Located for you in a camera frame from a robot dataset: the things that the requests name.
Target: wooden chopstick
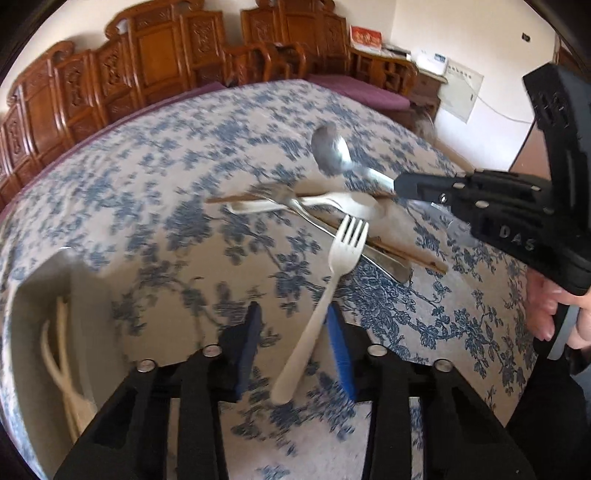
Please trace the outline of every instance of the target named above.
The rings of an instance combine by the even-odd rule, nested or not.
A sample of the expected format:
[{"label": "wooden chopstick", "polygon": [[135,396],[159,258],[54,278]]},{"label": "wooden chopstick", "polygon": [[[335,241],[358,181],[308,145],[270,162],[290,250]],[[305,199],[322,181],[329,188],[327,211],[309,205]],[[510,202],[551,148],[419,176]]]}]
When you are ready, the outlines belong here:
[{"label": "wooden chopstick", "polygon": [[[332,228],[339,227],[339,224],[337,222],[334,222],[332,220],[326,220],[326,218],[320,218],[316,215],[313,215],[313,216],[315,218],[317,218],[318,220],[323,221],[327,225],[330,225]],[[378,248],[386,253],[396,255],[398,257],[402,257],[407,260],[410,260],[411,262],[413,262],[417,265],[420,265],[422,267],[430,268],[431,270],[435,270],[443,275],[445,275],[447,273],[448,267],[445,262],[442,262],[442,261],[438,260],[437,258],[433,258],[429,254],[426,255],[423,251],[419,251],[418,249],[410,247],[411,251],[408,251],[409,247],[404,247],[404,250],[402,250],[401,248],[397,248],[392,245],[387,245],[387,244],[383,243],[381,241],[381,239],[376,238],[376,237],[368,238],[367,244],[374,247],[374,248]]]},{"label": "wooden chopstick", "polygon": [[[324,195],[326,192],[315,192],[315,193],[297,193],[298,197],[315,197],[317,195]],[[391,199],[392,195],[388,193],[375,193],[372,194],[375,199]],[[230,195],[228,197],[211,197],[205,200],[208,205],[215,203],[232,203],[232,202],[249,202],[251,200],[260,200],[259,197],[255,197],[250,193],[241,193],[240,195]]]},{"label": "wooden chopstick", "polygon": [[[315,193],[298,193],[298,197],[313,197],[316,195],[322,195],[325,192],[315,192]],[[388,193],[377,193],[372,195],[376,199],[390,199],[392,198],[391,194]],[[217,204],[217,203],[232,203],[232,202],[248,202],[250,200],[259,200],[258,197],[251,195],[249,193],[243,193],[240,195],[230,195],[228,197],[212,197],[205,200],[207,204]],[[333,228],[338,228],[338,223],[330,220],[326,220],[325,218],[316,217],[318,220],[322,220],[324,223],[327,223]],[[368,245],[371,245],[374,248],[378,248],[386,253],[397,255],[398,257],[402,257],[406,260],[409,260],[417,265],[420,265],[425,268],[430,268],[431,270],[435,270],[439,273],[446,274],[448,267],[445,262],[438,260],[437,258],[433,258],[429,254],[425,254],[423,251],[419,251],[413,247],[405,246],[404,249],[394,247],[392,245],[387,245],[383,243],[379,238],[368,238],[367,240]]]}]

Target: floral pattern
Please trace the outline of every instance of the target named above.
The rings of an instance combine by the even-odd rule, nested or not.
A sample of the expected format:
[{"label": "floral pattern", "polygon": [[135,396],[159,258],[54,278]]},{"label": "floral pattern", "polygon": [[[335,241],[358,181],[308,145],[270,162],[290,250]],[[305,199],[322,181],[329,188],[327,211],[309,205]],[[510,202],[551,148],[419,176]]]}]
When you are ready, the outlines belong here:
[{"label": "floral pattern", "polygon": [[[146,111],[68,154],[11,207],[0,230],[0,400],[5,425],[39,476],[7,354],[11,304],[36,266],[68,245],[108,283],[130,360],[182,361],[241,322],[251,300],[261,303],[264,328],[247,392],[222,408],[231,478],[360,477],[371,409],[345,396],[326,337],[293,401],[276,407],[269,400],[330,275],[330,238],[288,213],[234,215],[205,203],[268,181],[304,190],[374,189],[355,175],[319,172],[309,144],[325,122],[337,123],[356,161],[390,176],[457,172],[379,113],[294,80]],[[361,261],[336,292],[346,318],[405,359],[452,360],[507,421],[534,363],[524,267],[486,245],[458,245],[413,202],[384,205],[388,214],[371,226],[372,235],[425,249],[450,270],[414,267],[402,285]],[[421,453],[416,405],[412,412],[413,448]]]}]

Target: fork handle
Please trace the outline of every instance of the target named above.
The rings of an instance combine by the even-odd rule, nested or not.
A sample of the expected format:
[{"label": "fork handle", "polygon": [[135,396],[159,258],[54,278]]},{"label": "fork handle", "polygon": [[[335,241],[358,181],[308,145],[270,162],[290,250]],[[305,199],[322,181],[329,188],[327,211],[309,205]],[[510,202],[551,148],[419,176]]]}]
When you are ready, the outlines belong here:
[{"label": "fork handle", "polygon": [[308,325],[304,329],[304,333],[301,334],[294,351],[291,353],[285,367],[283,367],[283,370],[275,381],[271,389],[271,401],[275,405],[285,405],[293,398],[300,378],[308,365],[308,360],[314,351],[316,340],[318,340],[320,331],[324,325],[326,312],[335,296],[339,278],[338,275],[334,275],[330,279],[329,284],[324,289],[324,293],[312,313],[312,317],[310,317]]}]

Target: white cord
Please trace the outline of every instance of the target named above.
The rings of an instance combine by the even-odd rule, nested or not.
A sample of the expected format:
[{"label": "white cord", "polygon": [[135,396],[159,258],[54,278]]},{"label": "white cord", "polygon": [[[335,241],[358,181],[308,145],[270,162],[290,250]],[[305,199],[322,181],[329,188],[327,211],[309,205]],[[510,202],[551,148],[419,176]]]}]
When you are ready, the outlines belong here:
[{"label": "white cord", "polygon": [[531,124],[535,121],[535,120],[532,120],[532,121],[528,122],[526,120],[517,120],[516,118],[511,118],[510,116],[506,116],[505,114],[501,113],[500,111],[496,110],[494,107],[492,107],[488,103],[486,103],[482,99],[482,97],[480,95],[478,95],[478,92],[474,90],[474,88],[472,87],[472,85],[470,85],[470,83],[468,83],[468,81],[466,80],[466,78],[464,77],[464,75],[461,75],[461,78],[470,87],[470,90],[472,90],[472,92],[474,93],[474,95],[476,95],[476,98],[478,98],[482,103],[484,103],[488,108],[490,108],[497,115],[500,115],[501,117],[506,118],[507,120],[509,120],[511,122],[515,122],[517,124],[526,124],[526,125],[530,125],[531,126]]},{"label": "white cord", "polygon": [[66,347],[67,305],[61,298],[57,301],[57,341],[62,369],[57,366],[49,347],[49,325],[47,320],[41,331],[41,356],[56,386],[62,391],[68,430],[72,442],[76,442],[90,421],[96,415],[96,406],[80,395],[72,385]]}]

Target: fork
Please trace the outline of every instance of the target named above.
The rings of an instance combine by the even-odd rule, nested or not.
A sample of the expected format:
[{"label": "fork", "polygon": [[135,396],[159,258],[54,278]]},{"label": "fork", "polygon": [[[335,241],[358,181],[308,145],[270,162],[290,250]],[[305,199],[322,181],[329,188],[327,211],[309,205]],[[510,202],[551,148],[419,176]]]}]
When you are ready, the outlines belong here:
[{"label": "fork", "polygon": [[369,224],[347,215],[336,232],[330,247],[329,267],[332,278],[324,289],[308,325],[291,353],[285,367],[271,390],[271,401],[276,405],[288,403],[296,391],[322,330],[326,312],[335,295],[339,279],[351,272],[361,257],[368,236]]}]

